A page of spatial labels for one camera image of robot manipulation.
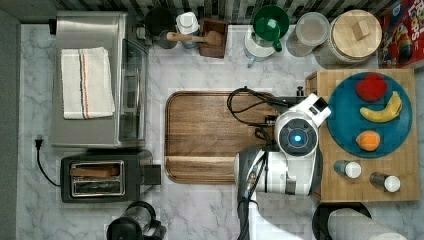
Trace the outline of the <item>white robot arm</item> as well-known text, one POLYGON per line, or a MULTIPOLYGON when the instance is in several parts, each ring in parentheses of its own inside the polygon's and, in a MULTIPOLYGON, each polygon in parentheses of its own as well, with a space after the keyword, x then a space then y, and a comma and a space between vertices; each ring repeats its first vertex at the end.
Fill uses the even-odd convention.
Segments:
POLYGON ((237 186, 237 240, 273 240, 276 231, 259 213, 257 194, 308 196, 322 179, 319 127, 329 117, 327 102, 310 94, 296 99, 274 124, 274 137, 263 147, 250 146, 237 153, 234 175, 237 186))

